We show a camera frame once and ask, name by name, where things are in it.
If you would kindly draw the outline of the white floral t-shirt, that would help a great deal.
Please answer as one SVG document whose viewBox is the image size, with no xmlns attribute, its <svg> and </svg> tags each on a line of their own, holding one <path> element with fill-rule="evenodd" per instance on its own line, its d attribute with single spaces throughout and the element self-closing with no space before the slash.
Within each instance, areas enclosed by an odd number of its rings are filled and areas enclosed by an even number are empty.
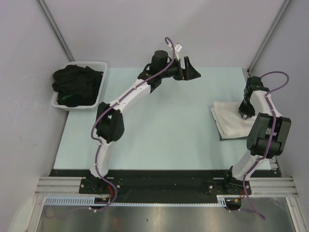
<svg viewBox="0 0 309 232">
<path fill-rule="evenodd" d="M 250 133 L 256 116 L 244 119 L 238 113 L 240 102 L 214 101 L 211 113 L 215 120 L 218 131 L 221 132 L 244 132 Z"/>
</svg>

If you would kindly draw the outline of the white plastic basket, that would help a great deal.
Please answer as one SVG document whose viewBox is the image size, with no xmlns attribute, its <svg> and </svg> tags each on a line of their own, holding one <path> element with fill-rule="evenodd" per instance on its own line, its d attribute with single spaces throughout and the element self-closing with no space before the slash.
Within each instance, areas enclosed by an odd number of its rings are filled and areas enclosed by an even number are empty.
<svg viewBox="0 0 309 232">
<path fill-rule="evenodd" d="M 54 108 L 86 110 L 95 108 L 102 92 L 107 64 L 100 61 L 75 61 L 53 73 Z"/>
</svg>

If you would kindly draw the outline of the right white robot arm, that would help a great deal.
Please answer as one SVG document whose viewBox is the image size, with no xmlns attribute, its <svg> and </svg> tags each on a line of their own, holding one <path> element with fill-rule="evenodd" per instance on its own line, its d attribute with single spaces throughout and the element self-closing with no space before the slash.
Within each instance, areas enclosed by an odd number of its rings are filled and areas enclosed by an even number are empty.
<svg viewBox="0 0 309 232">
<path fill-rule="evenodd" d="M 239 190 L 239 181 L 248 181 L 265 160 L 282 154 L 292 125 L 291 119 L 283 117 L 274 106 L 262 78 L 256 76 L 247 79 L 238 113 L 244 119 L 255 117 L 255 121 L 247 137 L 246 153 L 230 168 L 231 177 L 223 181 L 228 194 Z"/>
</svg>

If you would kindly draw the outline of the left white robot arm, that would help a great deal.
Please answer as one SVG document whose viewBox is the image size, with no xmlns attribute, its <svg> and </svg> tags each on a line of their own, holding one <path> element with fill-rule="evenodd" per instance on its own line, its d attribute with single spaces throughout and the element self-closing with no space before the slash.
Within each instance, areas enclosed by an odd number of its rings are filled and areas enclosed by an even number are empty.
<svg viewBox="0 0 309 232">
<path fill-rule="evenodd" d="M 191 65 L 189 57 L 184 57 L 185 67 L 174 54 L 172 58 L 163 50 L 155 51 L 151 62 L 138 75 L 134 84 L 121 96 L 110 103 L 101 102 L 97 109 L 96 121 L 91 130 L 91 138 L 96 140 L 98 148 L 95 161 L 90 168 L 90 188 L 102 193 L 112 183 L 105 176 L 109 169 L 112 145 L 124 134 L 125 113 L 146 95 L 159 87 L 164 78 L 176 81 L 189 81 L 200 78 L 201 74 Z"/>
</svg>

